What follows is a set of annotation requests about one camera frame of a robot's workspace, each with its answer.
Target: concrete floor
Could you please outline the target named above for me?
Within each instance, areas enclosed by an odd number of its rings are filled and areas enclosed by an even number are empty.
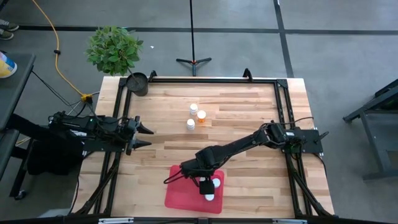
[[[187,0],[37,2],[59,26],[189,27]],[[280,0],[280,6],[286,29],[398,29],[398,2],[391,0]],[[272,0],[202,0],[194,1],[193,7],[197,27],[277,28]],[[25,0],[10,1],[0,17],[25,25],[47,24]],[[103,78],[83,55],[91,34],[59,32],[60,69],[85,93],[98,91]],[[177,57],[191,58],[189,33],[136,35],[144,40],[136,71],[190,76],[189,68],[175,62]],[[335,213],[398,222],[398,180],[362,181],[362,175],[377,171],[376,162],[362,124],[348,125],[341,119],[397,78],[397,36],[287,35],[287,44],[295,77],[305,79],[315,124],[320,131],[330,131],[323,147]],[[197,33],[195,45],[197,58],[213,58],[198,69],[199,76],[238,77],[246,67],[255,77],[287,76],[279,34]],[[0,49],[7,52],[35,53],[34,70],[66,99],[77,101],[78,95],[56,74],[54,48],[53,32],[48,31],[19,30],[13,40],[0,42]],[[31,76],[16,113],[46,123],[50,113],[61,110],[69,109]],[[36,217],[49,209],[70,206],[77,171],[67,177],[28,176],[24,188],[30,194],[16,202],[7,195],[18,166],[19,161],[12,159],[0,182],[0,220]]]

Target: red plastic tray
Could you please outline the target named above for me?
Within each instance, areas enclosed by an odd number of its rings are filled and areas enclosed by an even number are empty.
[[[180,167],[173,165],[170,168],[170,176],[180,171]],[[224,172],[216,170],[211,179],[219,178],[221,185],[215,189],[215,197],[207,201],[204,195],[199,194],[199,188],[191,179],[181,178],[167,185],[164,205],[167,208],[177,208],[196,212],[208,212],[220,214],[223,209]]]

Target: green plant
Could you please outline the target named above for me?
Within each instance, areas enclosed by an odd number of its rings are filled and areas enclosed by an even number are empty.
[[[99,72],[110,75],[124,74],[139,61],[138,52],[144,41],[135,39],[123,28],[104,27],[90,37],[86,50],[87,61],[97,66]]]

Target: wooden table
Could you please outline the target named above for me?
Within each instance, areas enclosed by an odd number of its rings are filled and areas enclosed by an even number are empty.
[[[112,116],[119,77],[104,77],[97,114]],[[295,119],[311,116],[304,80],[288,79]],[[119,115],[124,107],[123,93]],[[206,121],[194,131],[186,128],[189,105],[196,103],[207,112]],[[123,154],[112,216],[130,217],[223,217],[223,218],[292,218],[292,199],[286,161],[280,150],[255,147],[231,158],[225,173],[223,211],[221,214],[191,212],[166,208],[164,199],[171,165],[193,159],[206,146],[226,144],[252,134],[274,119],[278,121],[274,87],[270,84],[151,83],[147,96],[133,95],[129,116],[141,116],[143,124],[155,132],[140,135],[151,146]],[[299,121],[303,129],[313,128],[313,121]],[[90,197],[98,185],[104,153],[85,159],[80,172],[80,188],[74,211]],[[303,155],[309,189],[333,213],[328,183],[322,163],[311,154]],[[298,190],[304,212],[302,191]]]

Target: person's shoe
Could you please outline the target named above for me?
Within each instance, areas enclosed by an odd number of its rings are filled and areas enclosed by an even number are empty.
[[[14,37],[12,32],[5,31],[4,29],[0,29],[0,40],[11,40]]]
[[[0,29],[4,29],[6,31],[15,31],[18,30],[19,25],[12,23],[12,22],[8,22],[5,21],[4,19],[0,19]]]

